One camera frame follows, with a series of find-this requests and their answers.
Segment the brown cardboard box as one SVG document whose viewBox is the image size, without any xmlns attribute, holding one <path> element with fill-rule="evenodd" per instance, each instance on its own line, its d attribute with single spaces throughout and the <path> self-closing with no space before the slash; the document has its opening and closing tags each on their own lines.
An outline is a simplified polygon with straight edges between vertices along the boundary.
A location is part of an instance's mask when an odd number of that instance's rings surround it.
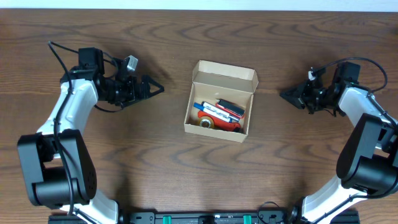
<svg viewBox="0 0 398 224">
<path fill-rule="evenodd" d="M 192 72 L 185 132 L 243 142 L 258 83 L 251 68 L 199 61 Z"/>
</svg>

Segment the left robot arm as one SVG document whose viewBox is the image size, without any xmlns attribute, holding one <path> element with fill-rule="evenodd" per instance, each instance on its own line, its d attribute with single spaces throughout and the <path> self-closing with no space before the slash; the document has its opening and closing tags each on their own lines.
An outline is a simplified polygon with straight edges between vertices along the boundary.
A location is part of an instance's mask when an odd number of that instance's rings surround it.
<svg viewBox="0 0 398 224">
<path fill-rule="evenodd" d="M 83 140 L 99 101 L 121 111 L 164 92 L 148 75 L 134 75 L 138 59 L 120 59 L 94 47 L 76 50 L 78 64 L 65 69 L 49 118 L 17 142 L 27 196 L 34 206 L 67 212 L 64 223 L 129 223 L 119 204 L 97 189 L 96 170 Z"/>
</svg>

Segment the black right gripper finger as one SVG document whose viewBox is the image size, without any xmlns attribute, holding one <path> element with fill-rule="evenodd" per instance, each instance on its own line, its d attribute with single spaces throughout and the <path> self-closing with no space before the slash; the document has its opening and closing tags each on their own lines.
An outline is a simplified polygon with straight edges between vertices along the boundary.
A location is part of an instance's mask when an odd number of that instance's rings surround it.
<svg viewBox="0 0 398 224">
<path fill-rule="evenodd" d="M 305 103 L 299 96 L 289 95 L 287 93 L 281 93 L 280 96 L 296 108 L 300 110 L 305 109 Z"/>
<path fill-rule="evenodd" d="M 292 88 L 288 88 L 286 90 L 283 90 L 280 93 L 280 96 L 301 96 L 302 92 L 304 91 L 305 87 L 307 85 L 307 82 L 304 81 L 298 85 L 293 86 Z"/>
</svg>

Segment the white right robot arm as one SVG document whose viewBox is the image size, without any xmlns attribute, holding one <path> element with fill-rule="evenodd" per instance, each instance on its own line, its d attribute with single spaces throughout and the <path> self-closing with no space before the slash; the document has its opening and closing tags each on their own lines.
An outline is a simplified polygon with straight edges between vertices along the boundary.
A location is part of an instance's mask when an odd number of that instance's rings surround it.
<svg viewBox="0 0 398 224">
<path fill-rule="evenodd" d="M 397 120 L 359 84 L 358 58 L 334 61 L 331 85 L 324 87 L 327 66 L 312 68 L 303 83 L 280 96 L 309 114 L 327 111 L 347 116 L 354 129 L 336 163 L 336 174 L 314 194 L 292 208 L 288 223 L 353 223 L 358 202 L 388 197 L 397 192 Z"/>
</svg>

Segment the red utility knife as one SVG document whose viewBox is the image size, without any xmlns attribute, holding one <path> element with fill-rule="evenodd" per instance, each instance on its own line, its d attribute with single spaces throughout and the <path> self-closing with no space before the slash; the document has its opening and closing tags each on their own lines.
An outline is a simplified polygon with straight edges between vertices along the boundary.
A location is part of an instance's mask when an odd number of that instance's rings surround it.
<svg viewBox="0 0 398 224">
<path fill-rule="evenodd" d="M 237 123 L 237 122 L 233 122 L 233 123 L 226 122 L 226 121 L 223 121 L 223 120 L 221 120 L 221 119 L 219 119 L 219 118 L 217 118 L 215 116 L 212 116 L 212 115 L 210 115 L 210 114 L 208 114 L 208 113 L 206 113 L 204 111 L 199 111 L 198 112 L 198 117 L 199 118 L 211 118 L 213 123 L 214 123 L 214 125 L 217 128 L 222 129 L 223 131 L 239 132 L 240 128 L 241 128 L 241 125 L 239 123 Z"/>
</svg>

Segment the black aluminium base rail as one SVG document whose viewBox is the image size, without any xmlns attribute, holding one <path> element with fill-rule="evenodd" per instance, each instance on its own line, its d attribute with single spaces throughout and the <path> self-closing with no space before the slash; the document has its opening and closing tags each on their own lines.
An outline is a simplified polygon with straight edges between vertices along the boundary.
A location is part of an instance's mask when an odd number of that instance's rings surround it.
<svg viewBox="0 0 398 224">
<path fill-rule="evenodd" d="M 118 223 L 130 224 L 258 224 L 288 223 L 287 214 L 283 209 L 260 210 L 260 212 L 224 212 L 224 213 L 154 213 L 137 212 L 130 218 L 119 218 Z M 89 223 L 77 216 L 52 215 L 48 224 Z M 356 210 L 345 210 L 330 222 L 332 224 L 360 224 Z"/>
</svg>

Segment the yellow tape roll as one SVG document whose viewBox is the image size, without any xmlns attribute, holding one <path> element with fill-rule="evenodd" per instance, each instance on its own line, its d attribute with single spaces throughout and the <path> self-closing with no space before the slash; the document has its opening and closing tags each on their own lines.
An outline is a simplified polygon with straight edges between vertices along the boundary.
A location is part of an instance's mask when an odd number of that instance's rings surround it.
<svg viewBox="0 0 398 224">
<path fill-rule="evenodd" d="M 211 117 L 209 116 L 202 116 L 199 121 L 198 121 L 198 125 L 200 127 L 203 128 L 208 128 L 208 129 L 214 129 L 215 128 L 215 124 L 214 121 Z"/>
</svg>

